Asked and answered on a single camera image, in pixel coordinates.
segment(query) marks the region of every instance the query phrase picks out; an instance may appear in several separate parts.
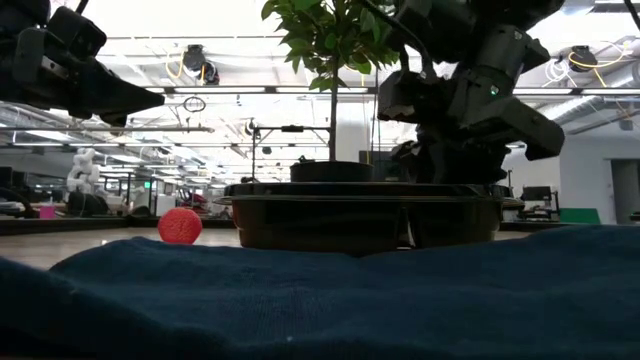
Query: computer monitor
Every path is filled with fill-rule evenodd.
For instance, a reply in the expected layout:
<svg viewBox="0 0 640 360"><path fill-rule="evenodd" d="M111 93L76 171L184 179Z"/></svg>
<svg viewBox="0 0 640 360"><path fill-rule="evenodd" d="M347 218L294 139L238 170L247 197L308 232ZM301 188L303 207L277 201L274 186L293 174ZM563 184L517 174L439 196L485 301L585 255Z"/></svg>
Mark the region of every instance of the computer monitor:
<svg viewBox="0 0 640 360"><path fill-rule="evenodd" d="M551 201L551 186L525 186L522 188L524 201Z"/></svg>

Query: blue cloth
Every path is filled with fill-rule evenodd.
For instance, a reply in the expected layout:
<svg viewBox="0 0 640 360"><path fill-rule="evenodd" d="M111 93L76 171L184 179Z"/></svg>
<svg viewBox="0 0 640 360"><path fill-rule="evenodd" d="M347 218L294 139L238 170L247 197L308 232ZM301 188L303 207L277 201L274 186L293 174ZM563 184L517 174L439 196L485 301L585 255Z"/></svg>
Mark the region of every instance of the blue cloth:
<svg viewBox="0 0 640 360"><path fill-rule="evenodd" d="M0 261L0 275L5 352L640 359L638 227L361 259L136 238L48 272Z"/></svg>

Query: cable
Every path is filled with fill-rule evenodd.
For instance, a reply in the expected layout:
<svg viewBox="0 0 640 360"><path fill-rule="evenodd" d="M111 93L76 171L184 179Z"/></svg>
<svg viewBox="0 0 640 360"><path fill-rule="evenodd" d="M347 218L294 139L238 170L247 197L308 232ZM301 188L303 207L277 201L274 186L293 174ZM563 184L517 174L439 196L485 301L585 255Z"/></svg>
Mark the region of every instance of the cable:
<svg viewBox="0 0 640 360"><path fill-rule="evenodd" d="M617 59L613 60L613 61L607 61L606 63L602 64L602 65L589 65L589 64L583 64L581 62L578 62L576 60L573 60L572 56L575 55L576 53L572 52L571 54L569 54L569 61L571 61L572 63L582 66L584 68L589 68L589 69L600 69L600 68L605 68L607 66L611 66L614 64L617 64L620 62L620 60L622 60L625 57L625 53L622 52L620 53L620 57L618 57Z"/></svg>
<svg viewBox="0 0 640 360"><path fill-rule="evenodd" d="M84 12L84 9L87 7L87 4L89 3L89 0L81 0L80 4L78 4L78 7L76 8L76 12L80 15L82 15L82 13Z"/></svg>
<svg viewBox="0 0 640 360"><path fill-rule="evenodd" d="M182 56L180 56L180 69L178 70L178 74L176 75L169 68L169 60L171 60L171 57L170 57L169 53L167 52L167 61L165 61L165 63L164 63L164 68L167 71L167 75L171 76L174 79L177 79L180 76L182 76L182 68L184 67L184 53L185 52L183 51L182 52Z"/></svg>
<svg viewBox="0 0 640 360"><path fill-rule="evenodd" d="M593 69L593 72L596 74L596 77L598 78L598 80L600 80L600 83L602 84L602 87L608 87L607 83L604 82L604 79L602 78L602 75L600 75L600 72L598 71L598 69Z"/></svg>
<svg viewBox="0 0 640 360"><path fill-rule="evenodd" d="M636 23L636 27L640 30L640 17L638 17L636 7L633 5L631 0L624 0L624 4L627 6L627 10L629 10L631 18L633 18L633 22Z"/></svg>
<svg viewBox="0 0 640 360"><path fill-rule="evenodd" d="M375 15L380 20L387 23L387 25L389 25L391 28L401 31L407 38L412 40L413 46L416 47L416 50L418 50L418 52L420 53L420 57L422 58L421 59L422 71L420 73L421 76L423 76L426 79L438 78L438 75L436 74L436 71L433 68L433 60L431 59L431 56L429 55L429 52L427 51L426 46L424 46L424 43L420 40L420 38L416 36L416 34L411 32L411 30L409 30L406 26L398 22L396 19L393 19L387 16L387 14L385 14L382 10L378 9L377 6L373 5L371 1L369 0L360 0L360 1L362 2L362 6L367 8L367 10L371 11L373 15Z"/></svg>
<svg viewBox="0 0 640 360"><path fill-rule="evenodd" d="M560 61L560 62L548 62L546 67L545 67L545 75L547 76L547 79L549 79L549 82L547 82L546 84L542 85L542 87L547 87L550 84L554 83L554 82L560 82L562 81L564 78L566 78L567 76L569 76L569 65L567 65L567 63L565 63L564 61ZM556 74L555 71L562 71L561 74Z"/></svg>

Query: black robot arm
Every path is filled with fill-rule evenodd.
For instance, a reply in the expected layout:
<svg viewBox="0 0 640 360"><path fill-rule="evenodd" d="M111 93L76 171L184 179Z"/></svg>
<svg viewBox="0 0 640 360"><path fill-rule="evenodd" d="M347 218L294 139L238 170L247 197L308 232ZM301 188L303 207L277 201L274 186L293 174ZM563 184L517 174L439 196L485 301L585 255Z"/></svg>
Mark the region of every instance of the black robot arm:
<svg viewBox="0 0 640 360"><path fill-rule="evenodd" d="M95 59L106 35L80 14L48 0L0 0L0 100L74 117L99 115L124 126L127 115L164 104L164 97L119 79Z"/></svg>
<svg viewBox="0 0 640 360"><path fill-rule="evenodd" d="M394 149L420 183L488 184L501 169L507 144L522 141L526 156L557 156L560 126L513 96L523 72L549 61L526 30L564 0L404 0L387 41L407 44L435 62L457 63L450 79L406 65L380 86L378 117L418 124L417 141Z"/></svg>

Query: yellow cable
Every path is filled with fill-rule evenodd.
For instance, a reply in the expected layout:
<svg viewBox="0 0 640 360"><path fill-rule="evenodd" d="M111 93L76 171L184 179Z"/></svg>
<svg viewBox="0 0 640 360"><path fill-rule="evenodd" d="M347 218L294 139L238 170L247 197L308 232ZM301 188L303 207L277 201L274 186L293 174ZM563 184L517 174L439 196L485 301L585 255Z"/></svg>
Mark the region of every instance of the yellow cable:
<svg viewBox="0 0 640 360"><path fill-rule="evenodd" d="M604 79L602 78L602 75L600 75L600 72L598 71L598 69L593 69L593 72L598 77L598 80L600 80L600 83L602 84L602 87L607 87L607 83L604 82Z"/></svg>
<svg viewBox="0 0 640 360"><path fill-rule="evenodd" d="M624 53L624 50L627 48L627 45L625 44L624 47L622 48L622 51L620 52L620 57L618 57L617 59L613 60L613 61L607 61L606 63L602 64L602 65L588 65L588 64L583 64L581 62L575 61L573 60L572 56L575 55L575 52L572 52L569 54L569 61L571 61L572 63L588 68L588 69L599 69L599 68L604 68L607 66L611 66L613 64L617 64L620 62L620 60L622 60L622 58L624 58L624 56L626 55Z"/></svg>
<svg viewBox="0 0 640 360"><path fill-rule="evenodd" d="M165 61L164 63L164 68L165 70L167 70L167 75L171 76L174 79L179 78L180 76L182 76L182 67L184 66L184 51L182 52L182 55L180 56L180 69L178 70L178 74L174 74L173 71L171 71L171 69L169 69L169 60L171 60L169 53L167 53L167 61Z"/></svg>

